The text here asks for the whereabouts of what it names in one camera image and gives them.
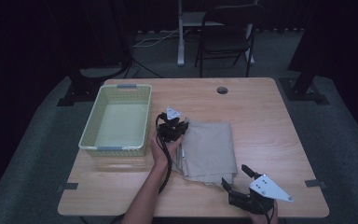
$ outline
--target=hand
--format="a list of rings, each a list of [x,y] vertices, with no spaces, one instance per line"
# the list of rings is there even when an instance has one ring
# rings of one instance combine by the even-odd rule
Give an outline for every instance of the hand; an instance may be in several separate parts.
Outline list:
[[[171,143],[166,143],[168,151],[170,152],[170,156],[172,159],[175,157],[176,149],[183,142],[184,138],[185,137],[183,135],[181,135],[176,141],[171,142]],[[168,164],[168,161],[167,161],[167,158],[160,146],[162,146],[162,144],[158,140],[156,134],[154,134],[153,137],[150,139],[150,147],[152,149],[155,166],[160,166],[160,165],[166,166]]]
[[[249,218],[252,220],[253,224],[267,224],[267,218],[264,215],[258,215],[258,214],[253,214],[250,213],[248,211],[245,211]],[[274,200],[274,214],[273,217],[272,216],[272,209],[270,209],[268,211],[268,217],[271,218],[271,224],[278,224],[278,204],[277,201]]]

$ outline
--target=folded towel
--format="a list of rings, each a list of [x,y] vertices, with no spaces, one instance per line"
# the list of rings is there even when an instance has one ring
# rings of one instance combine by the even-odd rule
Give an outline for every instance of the folded towel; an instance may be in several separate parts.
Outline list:
[[[172,169],[186,180],[220,186],[222,177],[232,184],[238,172],[229,122],[190,120],[177,153]]]

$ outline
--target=plastic basket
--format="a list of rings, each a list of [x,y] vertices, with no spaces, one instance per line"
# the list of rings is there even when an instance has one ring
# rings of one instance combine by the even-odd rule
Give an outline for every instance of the plastic basket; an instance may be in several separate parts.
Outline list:
[[[101,86],[79,147],[91,156],[144,156],[150,85]]]

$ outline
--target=gray carpet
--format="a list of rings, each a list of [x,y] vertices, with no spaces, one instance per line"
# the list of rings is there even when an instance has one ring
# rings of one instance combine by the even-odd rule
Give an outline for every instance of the gray carpet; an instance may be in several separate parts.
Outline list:
[[[138,39],[155,34],[138,35]],[[314,84],[330,105],[289,102],[278,81],[297,77],[287,71],[302,33],[259,33],[255,37],[255,65],[250,77],[272,77],[295,124],[314,173],[326,184],[324,197],[330,208],[326,218],[286,218],[280,223],[358,223],[358,124],[342,102],[332,80],[316,77]],[[162,41],[148,48],[134,48],[133,58],[163,77],[197,77],[193,63],[196,36],[186,37],[186,65],[176,65],[177,39]],[[205,77],[243,77],[244,59],[215,60],[205,64]],[[108,74],[115,69],[87,69],[87,76]],[[128,77],[156,77],[135,64]],[[82,223],[79,217],[63,217],[57,206],[78,150],[77,143],[93,102],[57,107],[70,85],[65,78],[35,112],[19,147],[0,181],[0,223]],[[88,223],[109,223],[111,217],[85,217]],[[155,223],[249,223],[240,219],[156,218]]]

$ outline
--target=human arm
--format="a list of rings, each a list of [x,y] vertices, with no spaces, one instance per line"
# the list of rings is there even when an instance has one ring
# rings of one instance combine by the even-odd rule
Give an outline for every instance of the human arm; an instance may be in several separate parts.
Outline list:
[[[184,137],[181,136],[175,142],[167,144],[171,158],[176,155],[175,151],[183,139]],[[152,222],[157,203],[158,190],[168,169],[167,158],[158,143],[156,136],[150,139],[154,165],[144,184],[133,199],[121,222],[122,224],[149,224]]]

